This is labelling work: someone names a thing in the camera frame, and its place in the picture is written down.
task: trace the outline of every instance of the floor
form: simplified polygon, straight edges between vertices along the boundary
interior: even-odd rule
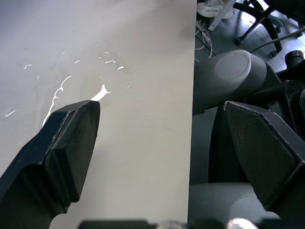
[[[268,6],[260,0],[262,6],[266,9]],[[245,41],[237,46],[234,40],[242,36],[253,24],[254,18],[237,9],[233,9],[233,17],[222,22],[215,28],[209,35],[212,40],[213,53],[215,55],[228,52],[230,50],[244,49],[250,51],[257,46],[271,40],[269,34],[262,25],[259,25],[254,32],[252,32]],[[292,19],[279,12],[273,12],[273,16],[280,18],[284,26],[281,28],[279,37],[288,35],[298,30],[298,24]],[[202,46],[202,37],[197,34],[195,39],[195,47]],[[300,38],[289,38],[281,41],[283,50],[274,58],[270,58],[268,54],[275,50],[273,44],[269,44],[254,54],[262,58],[265,62],[269,63],[275,72],[286,69],[285,55],[293,50],[305,51],[305,35]],[[210,54],[210,50],[201,49],[195,50],[195,59],[204,61]],[[190,184],[206,183],[208,178],[208,158],[209,147],[211,140],[211,132],[216,114],[216,108],[207,110],[205,114],[193,116],[192,124],[192,147],[191,147],[191,171],[190,171]]]

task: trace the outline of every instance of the sneaker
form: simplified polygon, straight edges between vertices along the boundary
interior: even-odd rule
[[[197,4],[197,12],[206,18],[216,17],[224,7],[222,0],[209,0]],[[233,16],[233,8],[231,8],[224,16],[224,19],[229,19]]]

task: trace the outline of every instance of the tabletop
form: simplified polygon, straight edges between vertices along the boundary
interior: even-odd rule
[[[1,1],[0,175],[51,112],[101,104],[81,199],[51,229],[186,222],[195,15],[195,0]]]

